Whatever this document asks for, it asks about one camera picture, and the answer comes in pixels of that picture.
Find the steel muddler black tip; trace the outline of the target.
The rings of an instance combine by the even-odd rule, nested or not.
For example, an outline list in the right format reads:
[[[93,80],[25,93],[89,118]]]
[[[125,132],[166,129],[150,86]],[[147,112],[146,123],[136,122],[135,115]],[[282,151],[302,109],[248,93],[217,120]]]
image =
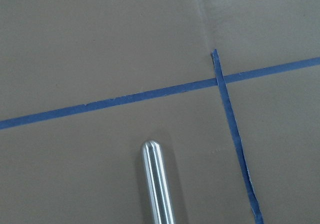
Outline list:
[[[174,224],[176,219],[162,147],[157,141],[148,140],[142,144],[141,154],[153,222]]]

